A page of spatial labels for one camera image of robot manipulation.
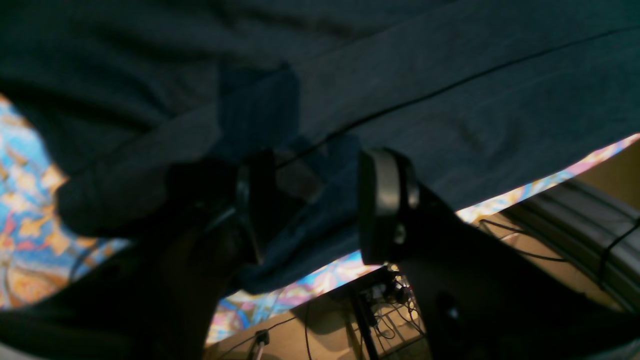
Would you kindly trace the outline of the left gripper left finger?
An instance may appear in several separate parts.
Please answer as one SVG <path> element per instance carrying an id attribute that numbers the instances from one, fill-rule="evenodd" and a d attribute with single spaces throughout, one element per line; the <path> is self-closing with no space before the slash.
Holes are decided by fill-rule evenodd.
<path id="1" fill-rule="evenodd" d="M 235 221 L 245 260 L 265 262 L 269 235 L 269 209 L 275 193 L 275 154 L 261 150 L 245 159 L 237 169 Z"/>

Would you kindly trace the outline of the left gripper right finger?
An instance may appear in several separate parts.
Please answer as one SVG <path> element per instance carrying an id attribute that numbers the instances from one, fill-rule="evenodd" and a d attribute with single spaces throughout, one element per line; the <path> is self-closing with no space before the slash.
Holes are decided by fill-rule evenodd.
<path id="1" fill-rule="evenodd" d="M 362 150 L 358 158 L 359 251 L 365 265 L 400 260 L 407 247 L 406 218 L 419 207 L 412 162 L 388 148 Z"/>

